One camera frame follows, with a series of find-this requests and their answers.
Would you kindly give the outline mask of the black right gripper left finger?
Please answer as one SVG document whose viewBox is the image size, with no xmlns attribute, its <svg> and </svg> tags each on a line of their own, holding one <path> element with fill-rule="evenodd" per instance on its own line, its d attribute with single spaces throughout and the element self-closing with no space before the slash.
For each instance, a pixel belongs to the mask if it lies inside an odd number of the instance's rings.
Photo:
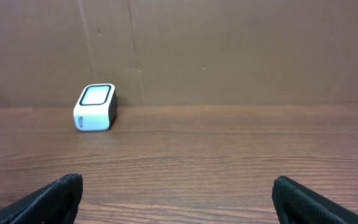
<svg viewBox="0 0 358 224">
<path fill-rule="evenodd" d="M 82 195 L 82 175 L 64 175 L 2 208 L 0 224 L 74 224 Z"/>
</svg>

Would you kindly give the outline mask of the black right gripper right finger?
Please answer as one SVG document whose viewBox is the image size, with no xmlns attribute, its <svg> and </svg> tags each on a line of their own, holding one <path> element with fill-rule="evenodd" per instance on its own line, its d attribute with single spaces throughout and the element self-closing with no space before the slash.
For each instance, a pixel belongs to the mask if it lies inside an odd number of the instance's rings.
<svg viewBox="0 0 358 224">
<path fill-rule="evenodd" d="M 285 176 L 275 179 L 272 200 L 280 224 L 358 224 L 358 214 Z"/>
</svg>

